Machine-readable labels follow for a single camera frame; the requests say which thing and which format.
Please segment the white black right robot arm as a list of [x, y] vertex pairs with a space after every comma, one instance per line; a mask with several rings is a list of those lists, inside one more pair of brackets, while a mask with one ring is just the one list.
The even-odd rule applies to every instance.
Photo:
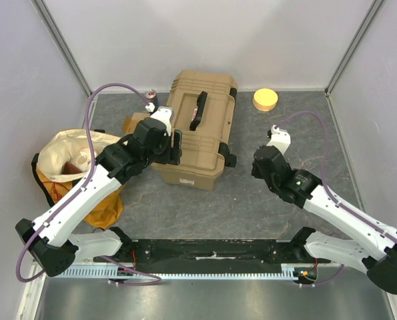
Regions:
[[252, 176], [264, 180], [281, 200], [315, 214], [348, 236], [339, 239], [304, 227], [290, 245], [295, 261], [327, 259], [366, 274], [377, 287], [397, 295], [397, 228], [343, 200], [309, 171], [292, 169], [274, 146], [256, 150]]

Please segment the tan plastic toolbox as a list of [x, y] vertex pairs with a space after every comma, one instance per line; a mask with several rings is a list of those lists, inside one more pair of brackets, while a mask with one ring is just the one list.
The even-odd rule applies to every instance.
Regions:
[[167, 106], [182, 133], [180, 163], [152, 165], [165, 183], [212, 191], [224, 168], [236, 166], [228, 142], [237, 90], [228, 74], [183, 70], [176, 76]]

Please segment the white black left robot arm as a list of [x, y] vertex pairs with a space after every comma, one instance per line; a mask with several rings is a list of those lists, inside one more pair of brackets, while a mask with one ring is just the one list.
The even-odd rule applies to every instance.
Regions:
[[181, 131], [171, 128], [172, 110], [159, 108], [141, 120], [132, 134], [108, 145], [93, 159], [91, 169], [67, 195], [41, 216], [21, 219], [15, 230], [24, 247], [16, 264], [21, 282], [21, 262], [30, 253], [49, 277], [62, 274], [74, 261], [111, 256], [122, 262], [131, 256], [129, 237], [120, 229], [75, 235], [73, 230], [109, 194], [152, 163], [178, 165]]

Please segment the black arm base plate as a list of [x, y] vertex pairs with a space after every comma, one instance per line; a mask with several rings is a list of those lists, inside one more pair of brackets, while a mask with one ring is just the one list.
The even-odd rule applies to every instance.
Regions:
[[136, 266], [177, 260], [201, 261], [220, 258], [267, 263], [314, 264], [316, 259], [305, 249], [275, 239], [135, 239], [111, 258], [133, 262]]

